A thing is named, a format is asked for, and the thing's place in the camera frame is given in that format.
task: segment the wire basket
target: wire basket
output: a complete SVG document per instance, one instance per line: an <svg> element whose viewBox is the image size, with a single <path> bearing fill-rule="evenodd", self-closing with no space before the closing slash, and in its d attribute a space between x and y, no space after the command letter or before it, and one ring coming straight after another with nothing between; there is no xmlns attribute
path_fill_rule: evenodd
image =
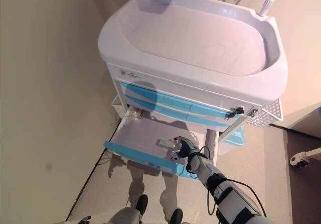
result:
<svg viewBox="0 0 321 224"><path fill-rule="evenodd" d="M246 123L254 127L263 127L275 121L282 121L282 120L283 120L283 112L282 112L281 99L279 98L269 106L266 106L265 108L257 112L255 117L251 118Z"/></svg>

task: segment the wheel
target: wheel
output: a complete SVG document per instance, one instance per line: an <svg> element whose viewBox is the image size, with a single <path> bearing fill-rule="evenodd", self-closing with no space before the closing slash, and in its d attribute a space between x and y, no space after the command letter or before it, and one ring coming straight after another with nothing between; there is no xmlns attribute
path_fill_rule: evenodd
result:
<svg viewBox="0 0 321 224"><path fill-rule="evenodd" d="M141 197L138 199L137 205L136 205L136 210L140 212L141 215L144 215L146 208L148 204L148 197L147 195L143 194Z"/></svg>
<svg viewBox="0 0 321 224"><path fill-rule="evenodd" d="M180 208L174 210L169 224L181 224L183 219L183 211Z"/></svg>
<svg viewBox="0 0 321 224"><path fill-rule="evenodd" d="M300 152L293 155L290 159L290 165L294 168L304 167L309 163L308 157L305 152Z"/></svg>

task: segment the floor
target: floor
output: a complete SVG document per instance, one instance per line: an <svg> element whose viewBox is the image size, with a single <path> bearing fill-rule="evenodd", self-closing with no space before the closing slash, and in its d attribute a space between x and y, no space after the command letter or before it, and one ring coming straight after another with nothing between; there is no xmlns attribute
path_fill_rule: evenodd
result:
<svg viewBox="0 0 321 224"><path fill-rule="evenodd" d="M274 127L246 126L245 145L218 156L217 167L227 177L252 186L271 220L290 224L291 195L284 136L284 130ZM243 190L252 196L247 189ZM218 222L215 215L207 213L207 192L200 182L126 162L108 151L99 161L69 221L77 223L76 220L91 215L99 220L97 223L108 222L121 208L135 206L142 193L149 198L143 223L166 223L177 207L183 210L183 221Z"/></svg>
<svg viewBox="0 0 321 224"><path fill-rule="evenodd" d="M292 155L321 147L321 140L287 133L287 152ZM290 168L293 224L321 222L321 161L310 159L304 168Z"/></svg>

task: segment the label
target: label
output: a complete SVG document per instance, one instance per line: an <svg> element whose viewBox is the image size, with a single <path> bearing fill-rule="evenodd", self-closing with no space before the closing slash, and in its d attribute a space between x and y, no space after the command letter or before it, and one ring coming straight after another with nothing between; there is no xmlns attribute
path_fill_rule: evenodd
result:
<svg viewBox="0 0 321 224"><path fill-rule="evenodd" d="M125 75L125 76L128 76L128 77L132 77L132 78L140 78L140 75L134 73L134 72L129 72L129 71L124 71L124 70L121 70L120 73L122 75Z"/></svg>

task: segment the open drawer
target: open drawer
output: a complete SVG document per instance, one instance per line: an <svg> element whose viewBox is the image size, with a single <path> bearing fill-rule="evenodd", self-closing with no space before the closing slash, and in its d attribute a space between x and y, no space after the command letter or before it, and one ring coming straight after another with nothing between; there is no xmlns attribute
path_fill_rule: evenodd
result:
<svg viewBox="0 0 321 224"><path fill-rule="evenodd" d="M158 139L172 140L183 136L194 141L199 148L207 146L211 160L216 160L217 146L214 143L218 132L207 130L202 125L178 121L154 111L145 111L143 116L137 116L137 110L132 106L128 108L111 141L104 144L109 151L161 171L195 179L196 175L186 171L185 159L171 161L173 151L160 147L157 143Z"/></svg>

